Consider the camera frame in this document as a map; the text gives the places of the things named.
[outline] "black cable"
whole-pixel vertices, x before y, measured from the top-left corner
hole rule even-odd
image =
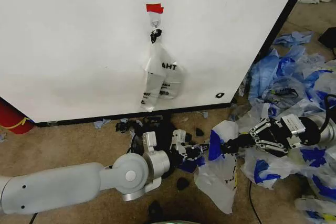
[[[253,206],[253,202],[252,202],[252,199],[251,199],[251,187],[252,187],[252,181],[250,181],[250,186],[249,186],[249,189],[248,189],[248,198],[249,198],[249,200],[250,200],[250,204],[251,204],[252,210],[253,210],[254,214],[256,215],[256,217],[257,217],[259,223],[260,223],[260,224],[263,224],[263,223],[261,222],[261,220],[260,220],[258,214],[257,214],[256,209],[255,209],[254,206]]]
[[[329,120],[330,120],[330,104],[329,104],[329,101],[328,101],[328,97],[336,98],[336,95],[327,94],[324,97],[324,104],[325,104],[325,107],[326,107],[326,117],[324,119],[324,123],[322,124],[322,126],[320,128],[320,133],[322,133],[326,129],[326,127],[328,126]]]
[[[33,216],[32,216],[32,218],[31,218],[31,220],[30,220],[30,222],[29,222],[29,224],[33,224],[36,216],[37,216],[37,213],[34,213]]]

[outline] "black sticker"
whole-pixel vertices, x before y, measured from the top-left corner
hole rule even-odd
[[[218,93],[218,94],[216,95],[216,98],[222,98],[223,95],[225,95],[225,94],[224,94],[224,93]]]

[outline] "black edge trim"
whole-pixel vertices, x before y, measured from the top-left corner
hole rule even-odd
[[[144,116],[153,116],[153,115],[162,115],[162,114],[171,114],[171,113],[181,113],[181,112],[192,112],[198,110],[213,110],[213,109],[222,109],[230,107],[231,103],[219,103],[203,106],[194,106],[178,109],[169,109],[169,110],[156,110],[153,112],[138,112],[138,113],[129,113],[129,114],[120,114],[120,115],[107,115],[107,116],[98,116],[95,118],[82,118],[82,119],[73,119],[73,120],[62,120],[57,121],[54,125],[69,125],[69,124],[78,124],[78,123],[92,123],[95,121],[101,121],[104,119],[117,120],[121,118],[142,118]],[[47,127],[50,126],[48,122],[35,123],[38,127]]]

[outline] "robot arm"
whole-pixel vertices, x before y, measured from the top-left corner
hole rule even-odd
[[[44,170],[24,176],[0,176],[0,210],[5,214],[36,212],[90,201],[100,191],[115,188],[123,200],[134,200],[156,189],[170,167],[164,151],[155,151],[155,132],[143,136],[143,157],[129,153],[113,167],[88,163]]]
[[[248,134],[222,144],[222,153],[238,153],[240,148],[255,145],[282,157],[291,148],[302,145],[334,144],[335,118],[331,114],[328,121],[325,118],[323,113],[301,118],[290,114],[280,121],[262,118]],[[143,156],[124,154],[112,168],[88,163],[24,176],[0,176],[0,211],[6,214],[34,214],[90,201],[100,191],[110,188],[119,191],[125,201],[137,199],[158,188],[161,176],[170,168],[179,166],[185,160],[196,160],[209,148],[209,144],[190,145],[185,139],[185,131],[175,130],[170,151],[155,151],[155,132],[147,132],[143,134]]]

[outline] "plastic bag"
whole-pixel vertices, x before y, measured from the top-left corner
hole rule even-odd
[[[308,101],[307,99],[302,99],[298,103],[294,104],[292,107],[283,111],[281,114],[275,117],[276,120],[280,120],[281,117],[289,114],[294,114],[297,116],[305,116],[311,113],[320,112],[321,109],[316,106],[315,103]]]
[[[336,92],[336,74],[332,70],[318,70],[311,73],[304,81],[309,101],[325,109],[324,97]],[[336,105],[336,99],[329,99],[330,106]]]
[[[212,128],[210,133],[209,160],[222,155],[220,144],[238,137],[238,125],[231,121],[222,121]]]
[[[285,47],[292,47],[300,44],[309,43],[313,35],[312,31],[304,31],[299,33],[298,31],[293,31],[290,34],[282,34],[279,38],[276,38],[273,44],[282,44]]]
[[[297,60],[293,77],[303,82],[311,73],[326,68],[325,62],[325,58],[319,54],[303,55]]]
[[[253,104],[272,83],[273,78],[276,76],[278,63],[279,53],[277,50],[272,49],[266,57],[251,67],[251,83],[248,94],[248,101],[251,104]]]
[[[336,223],[336,204],[319,199],[296,199],[295,207],[312,223]]]
[[[285,76],[278,78],[262,98],[271,102],[281,110],[286,110],[306,97],[305,86],[295,78]]]
[[[146,67],[146,88],[141,107],[151,112],[158,98],[177,96],[182,81],[182,69],[162,47],[159,39],[151,45],[150,59]]]
[[[273,109],[274,107],[271,108],[270,104],[264,103],[260,99],[256,99],[252,108],[238,121],[236,121],[239,133],[248,133],[250,128],[254,127],[260,122],[261,117],[267,117],[269,112]]]
[[[196,186],[225,214],[232,213],[237,187],[237,159],[233,154],[222,155],[220,143],[238,136],[235,122],[222,121],[211,130],[208,160],[194,174]]]
[[[235,156],[225,155],[214,161],[205,161],[205,165],[194,173],[196,186],[204,192],[225,214],[232,213],[232,204],[236,194],[237,160]]]
[[[308,183],[319,199],[336,202],[336,174],[322,170],[301,169],[300,173],[306,176]]]
[[[279,158],[255,148],[248,148],[245,150],[245,163],[241,170],[253,183],[272,189],[278,179],[296,173],[299,166],[287,156]]]
[[[143,92],[141,107],[151,112],[158,100],[166,72],[162,68],[161,54],[163,48],[159,42],[151,45],[150,58],[146,67],[146,88]]]
[[[277,76],[291,76],[296,67],[297,61],[306,53],[304,46],[293,46],[288,53],[279,61]]]

